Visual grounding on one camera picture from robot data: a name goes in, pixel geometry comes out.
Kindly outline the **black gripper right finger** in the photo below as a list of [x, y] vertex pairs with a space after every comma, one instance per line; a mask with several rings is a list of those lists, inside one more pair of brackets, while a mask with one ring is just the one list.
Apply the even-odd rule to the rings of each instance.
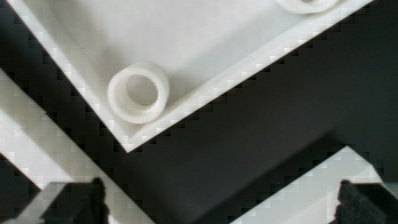
[[398, 182], [340, 181], [330, 224], [398, 224]]

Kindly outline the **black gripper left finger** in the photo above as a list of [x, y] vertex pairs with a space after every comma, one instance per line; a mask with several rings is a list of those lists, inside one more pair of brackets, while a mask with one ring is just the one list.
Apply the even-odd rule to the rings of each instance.
[[21, 212], [21, 224], [108, 224], [99, 178], [47, 184]]

